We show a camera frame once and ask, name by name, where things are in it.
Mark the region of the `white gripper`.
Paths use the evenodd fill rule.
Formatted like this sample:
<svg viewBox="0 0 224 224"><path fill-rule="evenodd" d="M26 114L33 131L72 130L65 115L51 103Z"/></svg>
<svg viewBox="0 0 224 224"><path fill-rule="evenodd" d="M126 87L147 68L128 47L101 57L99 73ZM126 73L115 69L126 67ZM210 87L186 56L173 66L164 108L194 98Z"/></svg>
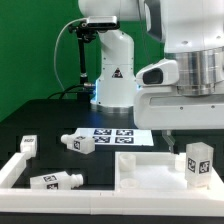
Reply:
<svg viewBox="0 0 224 224"><path fill-rule="evenodd" d="M169 151L178 154L171 130L224 128L224 94L185 97L170 87L142 88L134 100L134 123L139 129L163 130Z"/></svg>

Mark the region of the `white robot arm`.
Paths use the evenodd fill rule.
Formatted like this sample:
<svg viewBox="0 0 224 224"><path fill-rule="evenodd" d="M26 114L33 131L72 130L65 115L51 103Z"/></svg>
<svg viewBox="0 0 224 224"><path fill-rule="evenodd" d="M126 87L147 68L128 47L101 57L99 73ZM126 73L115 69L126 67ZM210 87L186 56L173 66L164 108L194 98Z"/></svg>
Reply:
<svg viewBox="0 0 224 224"><path fill-rule="evenodd" d="M224 0L78 0L99 32L101 75L92 107L134 113L140 129L224 129ZM117 27L144 19L164 58L133 72L134 42Z"/></svg>

